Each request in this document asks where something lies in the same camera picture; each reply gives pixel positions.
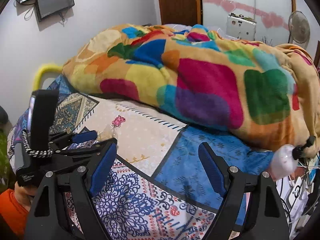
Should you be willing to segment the orange sleeve forearm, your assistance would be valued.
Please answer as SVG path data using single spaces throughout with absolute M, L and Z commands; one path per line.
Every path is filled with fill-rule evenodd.
M 7 189 L 1 193 L 1 216 L 19 239 L 24 237 L 28 213 L 16 200 L 14 190 Z

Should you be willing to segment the person's left hand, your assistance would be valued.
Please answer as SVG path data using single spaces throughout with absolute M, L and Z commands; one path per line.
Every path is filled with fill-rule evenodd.
M 14 196 L 19 204 L 23 206 L 31 206 L 31 197 L 37 193 L 37 187 L 33 185 L 20 186 L 18 182 L 15 183 Z

